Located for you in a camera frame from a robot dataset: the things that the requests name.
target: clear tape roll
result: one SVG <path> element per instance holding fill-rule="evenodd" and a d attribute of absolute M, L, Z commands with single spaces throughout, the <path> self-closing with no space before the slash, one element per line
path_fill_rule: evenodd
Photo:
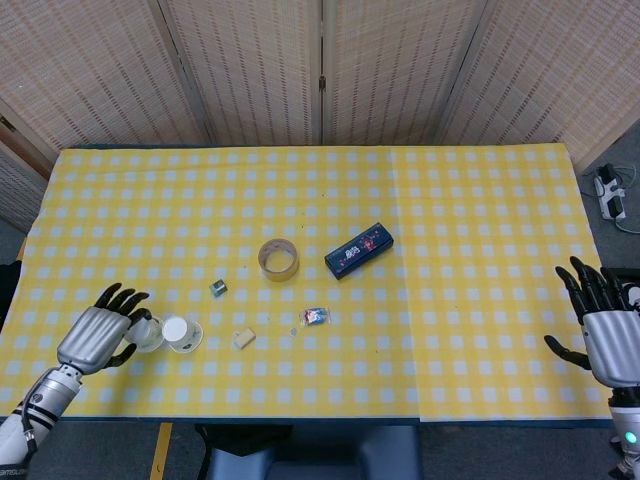
<path fill-rule="evenodd" d="M 267 267 L 267 259 L 274 252 L 283 251 L 291 255 L 291 264 L 284 270 L 270 270 Z M 284 282 L 289 280 L 298 271 L 300 260 L 298 259 L 298 251 L 293 243 L 284 238 L 274 238 L 260 247 L 258 252 L 258 263 L 264 273 L 264 276 L 273 282 Z"/>

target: small plastic packet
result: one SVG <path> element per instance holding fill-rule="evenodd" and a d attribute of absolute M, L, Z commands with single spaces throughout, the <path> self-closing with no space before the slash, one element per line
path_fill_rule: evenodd
<path fill-rule="evenodd" d="M 328 308 L 313 307 L 300 312 L 300 325 L 303 327 L 323 323 L 331 323 L 331 314 Z"/>

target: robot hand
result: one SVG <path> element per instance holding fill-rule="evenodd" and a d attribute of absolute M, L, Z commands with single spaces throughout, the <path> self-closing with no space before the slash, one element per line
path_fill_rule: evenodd
<path fill-rule="evenodd" d="M 630 304 L 628 290 L 609 270 L 602 268 L 600 274 L 576 257 L 570 261 L 580 284 L 562 267 L 556 273 L 569 291 L 587 354 L 563 347 L 551 335 L 544 340 L 560 358 L 591 370 L 598 382 L 613 389 L 609 410 L 624 458 L 609 475 L 640 479 L 639 307 Z"/>
<path fill-rule="evenodd" d="M 58 346 L 60 363 L 75 367 L 83 375 L 91 375 L 103 368 L 119 367 L 133 355 L 135 344 L 112 356 L 127 330 L 142 319 L 151 319 L 151 312 L 146 308 L 134 311 L 149 294 L 135 293 L 133 288 L 128 288 L 112 300 L 121 286 L 120 283 L 111 285 L 93 307 L 80 315 Z"/>
<path fill-rule="evenodd" d="M 130 344 L 113 355 L 127 330 L 151 319 L 146 308 L 134 310 L 149 294 L 125 289 L 112 299 L 121 286 L 111 285 L 80 315 L 58 346 L 61 365 L 45 371 L 0 425 L 0 477 L 26 476 L 31 457 L 80 391 L 83 375 L 119 367 L 135 352 Z"/>

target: small white cup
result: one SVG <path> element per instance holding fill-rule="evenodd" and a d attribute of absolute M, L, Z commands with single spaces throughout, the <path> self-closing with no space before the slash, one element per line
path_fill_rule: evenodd
<path fill-rule="evenodd" d="M 162 337 L 162 323 L 156 317 L 152 317 L 151 320 L 140 320 L 133 327 L 129 329 L 124 336 L 125 340 L 129 343 L 135 343 L 138 345 L 138 352 L 149 353 L 158 349 L 164 338 Z"/>
<path fill-rule="evenodd" d="M 193 352 L 202 341 L 202 327 L 198 322 L 172 316 L 162 322 L 162 336 L 174 352 Z"/>

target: power strip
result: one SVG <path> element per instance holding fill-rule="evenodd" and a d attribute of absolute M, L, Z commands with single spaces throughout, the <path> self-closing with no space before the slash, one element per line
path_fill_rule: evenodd
<path fill-rule="evenodd" d="M 624 188 L 618 183 L 613 165 L 607 163 L 598 168 L 593 179 L 600 203 L 600 211 L 605 220 L 627 218 L 622 205 Z"/>

